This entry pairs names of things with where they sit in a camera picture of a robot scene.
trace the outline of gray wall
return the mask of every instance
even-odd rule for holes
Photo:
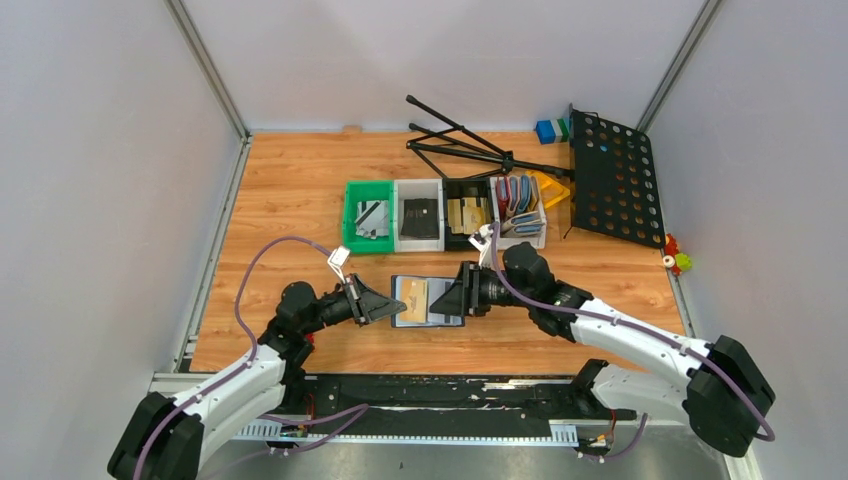
[[[703,0],[187,0],[253,129],[636,123]]]
[[[0,3],[0,465],[105,478],[237,141],[161,1]]]
[[[725,3],[650,131],[681,281],[777,392],[764,477],[844,478],[848,4]]]

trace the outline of wooden tabletop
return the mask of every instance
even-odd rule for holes
[[[565,145],[539,145],[530,133],[484,134],[517,159],[568,166]],[[250,346],[233,316],[233,300],[244,271],[266,243],[300,235],[333,249],[341,241],[345,183],[349,180],[437,178],[405,148],[411,133],[259,134],[247,160],[223,252],[191,363],[192,371],[217,371]],[[451,177],[490,170],[471,160],[442,157],[436,163]],[[657,250],[623,240],[568,229],[567,202],[547,212],[547,245],[540,253],[554,275],[589,290],[610,305],[675,333],[683,327]],[[345,267],[369,286],[390,293],[397,274],[453,277],[476,251],[353,256]],[[280,292],[292,281],[329,291],[335,277],[309,246],[284,242],[260,260],[241,304],[242,317],[258,335],[273,316]],[[315,335],[307,372],[348,373],[576,373],[589,358],[625,367],[614,355],[552,338],[519,308],[494,308],[468,318],[463,328],[391,327],[386,319],[359,328],[352,322]]]

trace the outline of purple cable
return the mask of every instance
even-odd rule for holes
[[[639,429],[636,430],[636,435],[633,437],[633,440],[631,440],[630,443],[628,443],[627,446],[624,447],[624,449],[621,450],[620,452],[613,453],[612,455],[603,455],[603,456],[600,456],[600,455],[585,455],[585,457],[590,459],[590,460],[596,460],[598,462],[600,462],[601,459],[603,459],[604,462],[607,462],[607,461],[610,461],[610,460],[618,460],[618,459],[624,457],[625,455],[630,453],[630,451],[633,450],[633,448],[636,446],[636,444],[639,443],[639,440],[642,439],[642,434],[645,433],[645,425],[647,425],[647,424],[648,424],[648,414],[643,413],[642,414],[642,421],[639,422]]]
[[[229,382],[236,375],[243,372],[245,369],[249,368],[249,366],[253,363],[253,360],[256,358],[256,352],[257,352],[257,350],[259,350],[259,345],[256,343],[256,335],[253,334],[253,332],[250,330],[250,327],[248,327],[247,324],[244,323],[244,320],[242,320],[242,318],[241,318],[241,312],[239,312],[239,306],[241,304],[241,296],[244,293],[244,288],[247,286],[248,279],[250,279],[250,273],[253,271],[253,267],[255,267],[256,264],[259,262],[259,258],[262,257],[262,255],[265,252],[267,252],[274,245],[281,243],[281,242],[285,242],[287,240],[294,240],[296,242],[305,243],[307,245],[314,247],[316,250],[323,253],[325,256],[328,256],[328,257],[330,256],[330,251],[327,250],[326,248],[324,248],[323,246],[321,246],[321,245],[319,245],[319,244],[317,244],[317,243],[315,243],[311,240],[307,240],[303,237],[298,237],[296,235],[287,235],[285,237],[280,237],[280,238],[277,238],[275,240],[272,240],[267,245],[262,247],[261,250],[259,250],[259,252],[256,254],[256,256],[253,257],[253,260],[247,266],[247,270],[244,272],[244,277],[241,280],[241,285],[239,286],[238,293],[236,294],[236,300],[235,300],[234,305],[233,305],[233,309],[234,309],[235,314],[236,314],[236,321],[238,322],[239,326],[244,330],[244,332],[247,334],[247,338],[250,339],[250,355],[248,356],[247,361],[245,361],[244,363],[239,365],[235,370],[228,373],[227,375],[222,377],[220,380],[216,381],[215,383],[212,383],[208,387],[197,392],[197,394],[195,396],[189,398],[185,402],[178,405],[177,408],[173,409],[171,411],[171,413],[166,415],[165,418],[162,419],[161,422],[159,422],[159,425],[157,425],[156,428],[153,429],[153,431],[150,433],[150,437],[147,438],[147,441],[144,442],[144,446],[141,448],[141,453],[138,456],[138,460],[136,461],[136,464],[135,464],[135,470],[133,471],[133,480],[141,480],[141,473],[142,473],[142,470],[144,468],[144,462],[147,460],[147,456],[150,454],[150,449],[153,448],[153,443],[156,441],[157,438],[159,438],[159,435],[162,433],[162,430],[165,429],[165,427],[168,425],[168,423],[171,422],[171,420],[173,420],[177,415],[179,415],[186,408],[197,403],[199,401],[199,398],[206,396],[207,394],[209,394],[209,392],[211,392],[211,391],[215,390],[216,388],[220,387],[221,385]]]
[[[492,254],[492,269],[495,271],[495,274],[497,274],[498,279],[501,281],[503,286],[506,287],[507,290],[509,290],[509,293],[515,295],[515,297],[518,298],[519,300],[521,300],[522,302],[524,302],[528,305],[532,305],[536,308],[544,308],[545,310],[550,310],[552,312],[563,312],[563,313],[573,313],[573,314],[577,314],[577,315],[585,315],[587,317],[597,318],[599,320],[603,320],[603,321],[609,322],[609,323],[615,322],[615,318],[613,318],[609,315],[604,315],[602,313],[596,313],[596,312],[588,312],[588,311],[585,311],[585,310],[580,310],[579,308],[561,307],[559,305],[548,305],[546,303],[537,302],[536,300],[533,300],[532,298],[528,298],[527,296],[522,295],[521,292],[519,292],[515,287],[510,285],[509,282],[507,282],[506,276],[501,271],[501,267],[498,264],[497,242],[498,242],[498,239],[500,239],[500,236],[501,236],[500,225],[498,224],[498,222],[494,222],[494,223],[492,223],[491,228],[493,230],[492,251],[494,252]],[[645,327],[644,325],[639,325],[637,323],[633,323],[633,322],[630,322],[630,321],[627,321],[627,320],[619,320],[618,325],[624,325],[625,327],[630,327],[633,330],[644,333],[645,335],[653,337],[653,338],[665,343],[666,345],[668,345],[671,348],[674,348],[676,350],[680,350],[680,348],[682,347],[682,344],[680,342],[677,342],[677,341],[675,341],[671,338],[668,338],[665,335],[661,335],[661,334],[651,330],[650,328]],[[684,353],[687,354],[687,355],[692,355],[693,358],[695,358],[699,362],[703,363],[704,365],[707,366],[707,368],[709,368],[710,370],[715,372],[715,374],[718,375],[722,379],[722,381],[725,384],[727,384],[728,387],[730,387],[730,389],[733,391],[733,393],[736,394],[736,396],[739,397],[740,400],[742,400],[742,403],[745,405],[745,408],[747,408],[748,411],[751,412],[751,415],[753,415],[754,418],[757,419],[757,422],[766,431],[765,435],[763,435],[759,432],[756,432],[756,433],[754,433],[754,437],[756,437],[760,440],[766,441],[766,442],[773,442],[775,440],[776,436],[774,434],[774,430],[771,428],[771,425],[768,424],[768,422],[766,421],[763,414],[761,414],[760,411],[757,409],[757,407],[754,405],[754,402],[752,402],[751,399],[748,398],[747,395],[745,395],[745,392],[742,391],[742,388],[739,387],[739,385],[737,385],[736,382],[734,382],[732,378],[730,378],[730,375],[728,375],[727,373],[725,373],[724,370],[719,368],[719,366],[716,365],[715,362],[713,362],[709,358],[705,357],[704,355],[701,355],[700,353],[692,350],[691,348],[687,347],[685,349]]]
[[[347,427],[351,426],[351,424],[353,424],[353,422],[358,420],[359,417],[364,415],[367,410],[368,410],[368,404],[363,403],[363,404],[357,405],[355,407],[348,408],[347,410],[343,410],[343,411],[336,413],[334,415],[319,418],[319,419],[316,419],[316,420],[309,420],[309,421],[306,421],[306,422],[297,421],[297,420],[286,420],[284,418],[277,418],[277,417],[274,417],[272,415],[262,415],[259,418],[264,419],[264,420],[271,420],[271,421],[277,422],[277,423],[282,423],[283,425],[318,425],[318,424],[321,424],[321,423],[327,423],[327,422],[333,421],[337,418],[340,418],[340,417],[343,417],[345,415],[348,415],[350,413],[355,412],[354,416],[350,417],[350,419],[348,419],[348,421],[346,421],[342,426],[335,429],[332,433],[325,436],[324,438],[317,440],[313,443],[310,443],[309,445],[306,445],[305,447],[283,449],[284,455],[290,455],[292,453],[303,453],[303,452],[308,452],[310,450],[314,450],[314,449],[320,447],[321,445],[324,445],[325,443],[329,442],[330,440],[336,438]],[[203,477],[201,480],[209,480],[210,478],[217,477],[218,475],[224,473],[226,470],[229,470],[229,469],[235,467],[236,465],[241,465],[242,463],[247,462],[249,460],[253,460],[254,458],[263,457],[263,456],[266,456],[266,455],[272,455],[277,450],[279,450],[279,449],[263,448],[262,450],[259,450],[257,452],[248,453],[247,455],[239,458],[238,460],[230,463],[229,465],[225,465],[225,466],[219,468],[218,470],[215,470],[214,472],[210,473],[209,475]]]

